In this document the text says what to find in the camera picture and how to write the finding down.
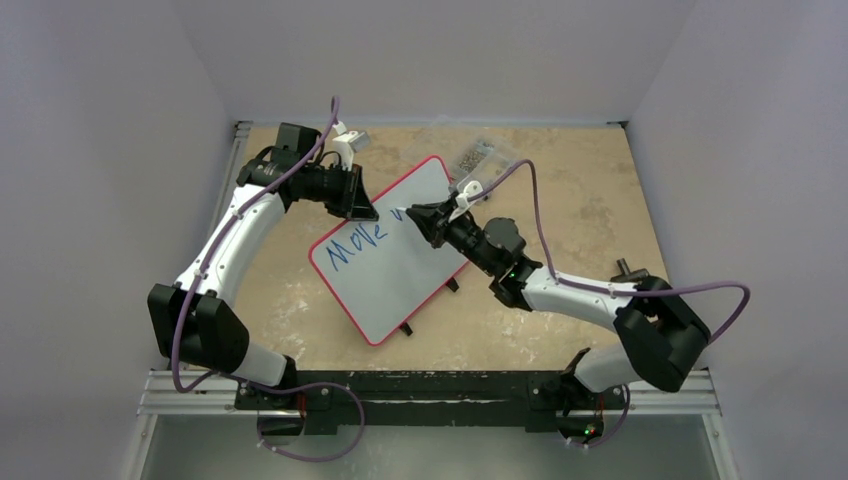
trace container of screws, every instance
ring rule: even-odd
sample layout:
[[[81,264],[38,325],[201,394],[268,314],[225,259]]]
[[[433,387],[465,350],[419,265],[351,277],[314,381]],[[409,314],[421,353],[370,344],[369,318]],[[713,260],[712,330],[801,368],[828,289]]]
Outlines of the container of screws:
[[[518,152],[505,139],[444,116],[418,135],[401,159],[415,165],[430,155],[442,158],[451,189],[460,191],[472,180],[488,187],[518,161]]]

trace floor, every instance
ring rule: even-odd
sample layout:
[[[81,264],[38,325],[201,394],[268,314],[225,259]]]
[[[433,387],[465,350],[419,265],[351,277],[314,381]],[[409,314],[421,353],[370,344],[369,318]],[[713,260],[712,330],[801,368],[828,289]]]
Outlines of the floor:
[[[493,128],[536,164],[545,235],[559,271],[596,279],[618,273],[615,260],[666,277],[624,131],[620,128]],[[357,154],[370,195],[413,163],[402,153],[421,128],[367,128],[372,144]],[[254,128],[245,161],[273,144],[275,128]],[[525,253],[544,261],[533,220],[530,175],[519,169],[488,202],[478,223],[511,217],[527,239]],[[562,315],[510,310],[473,266],[460,290],[439,292],[415,316],[411,337],[397,332],[369,346],[312,269],[307,252],[339,223],[320,204],[295,203],[268,235],[248,270],[236,312],[253,340],[290,355],[304,369],[561,369],[577,351],[616,337]]]

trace whiteboard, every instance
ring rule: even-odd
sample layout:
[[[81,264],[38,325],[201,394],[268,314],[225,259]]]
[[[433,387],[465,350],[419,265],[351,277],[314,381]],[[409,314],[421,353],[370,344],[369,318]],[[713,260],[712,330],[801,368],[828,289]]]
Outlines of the whiteboard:
[[[370,345],[379,345],[467,260],[445,244],[434,249],[397,210],[448,198],[447,169],[432,156],[374,197],[380,220],[345,221],[309,249],[309,261]]]

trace table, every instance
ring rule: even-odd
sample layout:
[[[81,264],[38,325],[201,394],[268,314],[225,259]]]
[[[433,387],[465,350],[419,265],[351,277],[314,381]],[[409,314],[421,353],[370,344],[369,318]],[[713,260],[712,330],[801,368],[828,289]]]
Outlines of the table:
[[[365,187],[375,195],[413,165],[400,160],[422,128],[365,128],[372,144],[357,154]],[[558,270],[607,279],[615,260],[666,277],[624,131],[610,128],[492,128],[536,164],[542,224]],[[274,143],[276,128],[252,128],[247,161]],[[544,262],[535,231],[529,170],[519,169],[492,198],[474,207],[478,223],[514,218],[526,254]],[[614,334],[551,313],[503,307],[490,279],[473,265],[413,316],[414,334],[369,346],[307,258],[309,247],[339,223],[323,205],[298,202],[268,235],[236,299],[251,338],[314,370],[552,370]]]

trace gray wall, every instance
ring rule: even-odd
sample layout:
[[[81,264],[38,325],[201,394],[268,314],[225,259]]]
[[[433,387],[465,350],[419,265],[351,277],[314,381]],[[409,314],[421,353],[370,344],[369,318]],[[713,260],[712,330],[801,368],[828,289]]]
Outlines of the gray wall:
[[[0,4],[0,478],[116,478],[228,137],[166,0]]]
[[[699,1],[629,138],[672,278],[739,278],[711,349],[746,479],[842,478],[848,3]],[[736,298],[693,298],[716,326]]]
[[[630,117],[694,0],[175,0],[228,111],[320,120]]]

